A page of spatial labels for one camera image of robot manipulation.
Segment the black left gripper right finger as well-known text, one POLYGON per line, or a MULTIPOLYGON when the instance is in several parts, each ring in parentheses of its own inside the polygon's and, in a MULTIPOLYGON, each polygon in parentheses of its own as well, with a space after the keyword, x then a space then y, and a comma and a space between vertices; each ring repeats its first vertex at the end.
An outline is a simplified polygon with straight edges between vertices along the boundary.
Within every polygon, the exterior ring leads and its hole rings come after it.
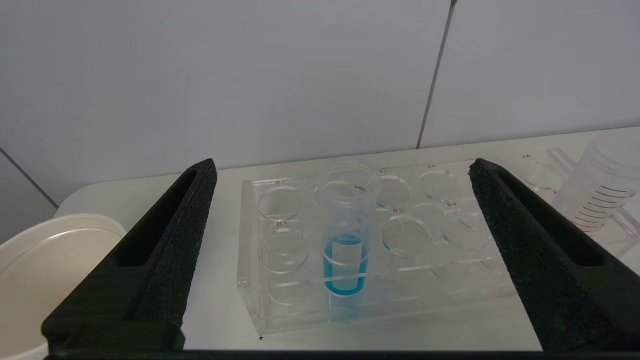
POLYGON ((468 175, 542 350, 638 353, 638 274, 504 167, 468 175))

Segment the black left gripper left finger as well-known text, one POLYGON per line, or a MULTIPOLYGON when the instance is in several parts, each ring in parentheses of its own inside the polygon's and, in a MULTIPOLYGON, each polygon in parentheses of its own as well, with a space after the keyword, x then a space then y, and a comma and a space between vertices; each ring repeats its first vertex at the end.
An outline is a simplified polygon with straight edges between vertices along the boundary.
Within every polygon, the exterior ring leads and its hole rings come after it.
POLYGON ((183 316, 217 178, 211 158, 179 175, 43 321, 50 353, 183 350, 183 316))

